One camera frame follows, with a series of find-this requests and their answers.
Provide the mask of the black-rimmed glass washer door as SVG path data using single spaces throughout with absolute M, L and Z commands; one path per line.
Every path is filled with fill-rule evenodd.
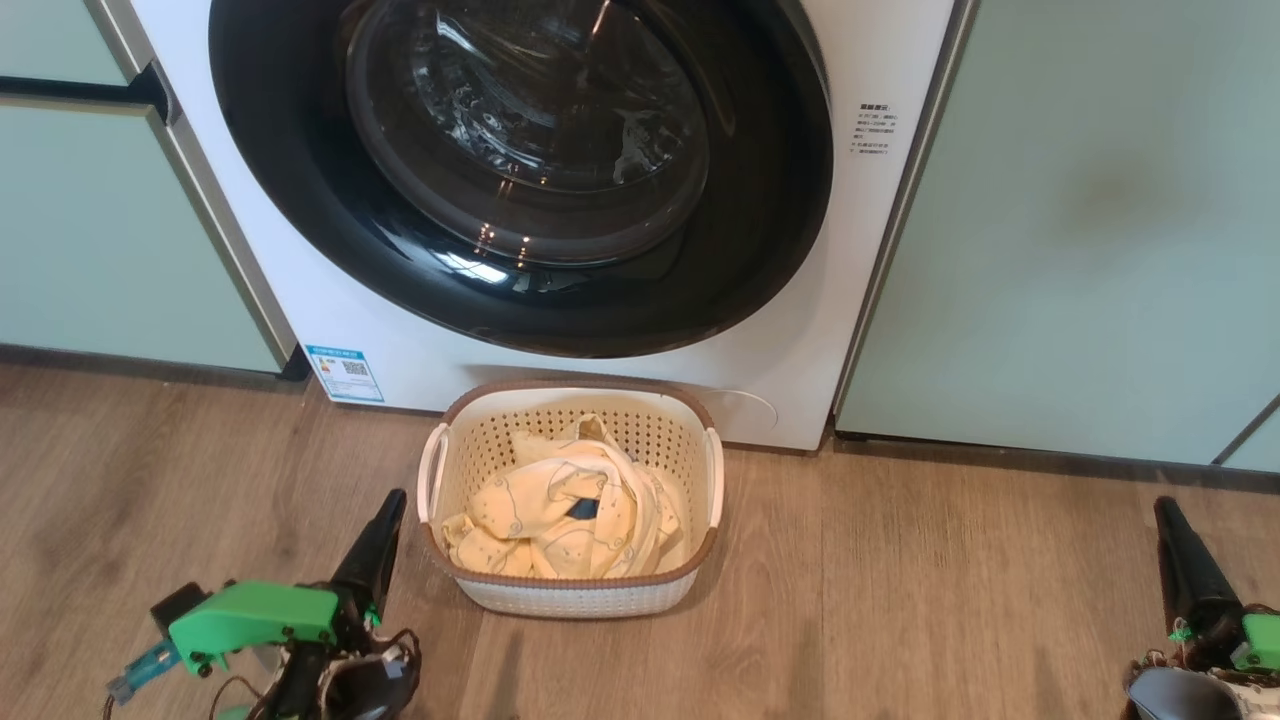
M 810 252 L 827 96 L 774 0 L 212 0 L 229 133 L 291 224 L 475 340 L 634 357 Z

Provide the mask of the blue energy label sticker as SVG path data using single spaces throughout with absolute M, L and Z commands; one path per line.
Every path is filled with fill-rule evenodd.
M 306 345 L 303 348 L 330 400 L 352 404 L 385 402 L 362 352 L 316 345 Z

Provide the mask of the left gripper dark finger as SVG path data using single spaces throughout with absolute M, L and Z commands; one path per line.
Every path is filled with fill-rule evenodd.
M 330 578 L 330 588 L 340 601 L 342 616 L 352 626 L 369 618 L 381 619 L 407 502 L 404 489 L 389 491 Z

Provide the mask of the printed text instruction sticker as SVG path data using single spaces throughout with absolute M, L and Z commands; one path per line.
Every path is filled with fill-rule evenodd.
M 893 147 L 897 128 L 899 114 L 891 105 L 861 102 L 855 117 L 849 149 L 858 155 L 887 155 Z

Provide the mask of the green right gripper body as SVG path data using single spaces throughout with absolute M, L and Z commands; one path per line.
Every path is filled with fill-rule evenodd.
M 1280 614 L 1248 612 L 1240 620 L 1242 642 L 1231 652 L 1240 673 L 1280 673 Z

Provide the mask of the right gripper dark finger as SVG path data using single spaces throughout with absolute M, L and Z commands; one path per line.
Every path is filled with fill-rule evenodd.
M 1178 501 L 1155 501 L 1157 556 L 1167 629 L 1184 621 L 1192 634 L 1210 630 L 1222 618 L 1236 616 L 1243 603 Z

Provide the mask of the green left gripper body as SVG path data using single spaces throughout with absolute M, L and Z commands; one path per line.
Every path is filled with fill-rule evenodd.
M 209 676 L 228 656 L 261 644 L 330 643 L 339 597 L 329 589 L 237 582 L 218 591 L 170 626 L 169 643 L 188 670 Z

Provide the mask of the pale yellow baby garment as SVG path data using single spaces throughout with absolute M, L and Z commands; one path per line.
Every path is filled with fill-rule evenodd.
M 673 570 L 692 556 L 684 506 L 659 468 L 627 455 L 596 414 L 561 436 L 512 436 L 515 465 L 471 493 L 440 528 L 468 571 L 600 580 Z

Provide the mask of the pale green cabinet door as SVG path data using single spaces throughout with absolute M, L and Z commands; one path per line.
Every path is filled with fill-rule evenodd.
M 969 0 L 837 428 L 1208 464 L 1280 395 L 1280 0 Z
M 0 345 L 276 374 L 159 111 L 0 99 Z
M 0 76 L 128 83 L 83 0 L 0 0 Z

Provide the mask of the cream perforated laundry basket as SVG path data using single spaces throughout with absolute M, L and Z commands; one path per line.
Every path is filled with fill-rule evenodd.
M 512 436 L 556 438 L 586 414 L 603 418 L 632 460 L 666 471 L 684 506 L 692 556 L 645 577 L 524 579 L 451 562 L 440 528 L 488 478 L 515 465 Z M 716 547 L 724 501 L 724 452 L 709 411 L 691 393 L 640 380 L 525 380 L 472 389 L 431 432 L 419 466 L 416 506 L 431 559 L 475 603 L 527 618 L 607 619 L 664 612 L 692 588 Z

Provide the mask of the white front-load washing machine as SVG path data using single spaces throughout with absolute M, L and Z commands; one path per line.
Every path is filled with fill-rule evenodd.
M 833 140 L 829 197 L 790 282 L 736 325 L 634 357 L 561 357 L 475 340 L 417 316 L 320 254 L 260 187 L 212 85 L 212 0 L 129 0 L 300 346 L 360 351 L 385 407 L 442 411 L 479 386 L 625 377 L 684 388 L 732 443 L 813 450 L 844 374 L 872 265 L 957 0 L 774 0 L 823 81 Z M 891 105 L 890 154 L 851 152 L 861 102 Z

